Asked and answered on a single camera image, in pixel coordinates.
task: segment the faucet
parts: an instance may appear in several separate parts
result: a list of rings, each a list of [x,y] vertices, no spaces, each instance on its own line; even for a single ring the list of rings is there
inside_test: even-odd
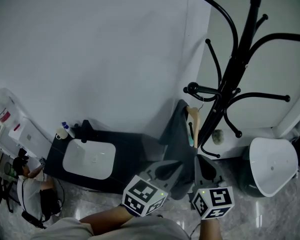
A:
[[[92,128],[88,120],[83,120],[81,128],[81,142],[87,143],[87,139],[91,139],[95,130]]]

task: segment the white wall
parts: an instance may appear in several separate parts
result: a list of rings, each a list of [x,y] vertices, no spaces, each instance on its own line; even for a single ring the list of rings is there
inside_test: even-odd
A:
[[[90,119],[157,137],[209,16],[201,0],[0,0],[0,88],[51,136]]]
[[[250,0],[215,0],[232,17],[239,38],[245,26]],[[257,31],[254,41],[271,33],[300,34],[300,0],[262,0],[259,17],[266,13],[265,21]],[[222,73],[225,71],[233,41],[229,25],[215,9],[211,11],[207,37],[219,60]],[[217,87],[217,71],[209,49],[204,49],[197,83]],[[274,127],[283,119],[300,96],[300,43],[275,40],[262,46],[252,57],[242,81],[241,93],[263,92],[290,95],[291,101],[249,98],[232,105],[228,117],[239,129]],[[192,101],[199,106],[199,101]],[[211,104],[201,109],[201,123],[207,117]],[[228,129],[222,120],[219,129]]]

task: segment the white toilet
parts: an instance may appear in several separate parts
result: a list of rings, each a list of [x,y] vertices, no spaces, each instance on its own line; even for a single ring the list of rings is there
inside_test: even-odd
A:
[[[298,170],[297,152],[286,139],[255,138],[243,159],[239,187],[253,197],[273,197]]]

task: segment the black coat rack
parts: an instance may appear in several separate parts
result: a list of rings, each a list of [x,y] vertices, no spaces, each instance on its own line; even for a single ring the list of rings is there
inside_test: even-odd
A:
[[[246,19],[245,27],[240,39],[240,43],[238,44],[238,34],[236,26],[228,15],[228,13],[215,1],[213,0],[205,0],[214,8],[216,8],[226,19],[228,24],[230,25],[232,37],[233,37],[233,47],[229,62],[226,66],[224,75],[222,77],[221,69],[219,62],[217,60],[214,49],[211,45],[209,39],[206,39],[205,42],[209,47],[212,58],[214,60],[217,76],[218,76],[218,88],[213,89],[205,86],[200,86],[196,82],[191,82],[187,87],[183,88],[183,91],[186,94],[190,94],[196,99],[202,102],[212,102],[213,106],[199,132],[198,135],[198,146],[200,146],[201,150],[210,156],[220,157],[218,154],[213,154],[204,150],[203,146],[216,129],[217,125],[221,121],[222,117],[224,117],[225,122],[231,128],[231,130],[235,133],[237,138],[242,136],[242,132],[238,130],[229,120],[227,116],[227,109],[235,102],[249,98],[249,97],[259,97],[259,98],[267,98],[267,99],[275,99],[289,102],[289,95],[275,95],[261,92],[249,92],[245,94],[241,94],[236,96],[241,92],[238,85],[245,73],[246,68],[248,67],[249,60],[256,52],[256,50],[263,45],[264,43],[275,40],[275,39],[283,39],[283,40],[291,40],[300,42],[300,34],[291,34],[291,33],[273,33],[268,34],[258,40],[254,45],[252,45],[254,35],[260,25],[268,19],[268,16],[264,14],[258,21],[258,10],[261,4],[261,0],[250,0],[250,9],[248,12],[248,16]],[[198,93],[203,94],[213,94],[214,96],[211,98],[204,98]]]

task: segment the black countertop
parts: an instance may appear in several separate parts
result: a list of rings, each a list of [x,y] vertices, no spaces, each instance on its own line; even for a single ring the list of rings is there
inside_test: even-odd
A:
[[[75,138],[81,139],[80,131],[77,128],[74,131]],[[64,169],[63,159],[71,140],[73,138],[70,136],[66,139],[54,138],[46,159],[44,173],[82,187],[116,194],[122,194],[134,175],[139,174],[146,166],[151,151],[145,146],[156,146],[155,152],[163,151],[163,147],[158,145],[156,139],[143,134],[95,130],[93,136],[87,139],[88,141],[111,143],[116,149],[110,177],[100,180],[77,175]]]

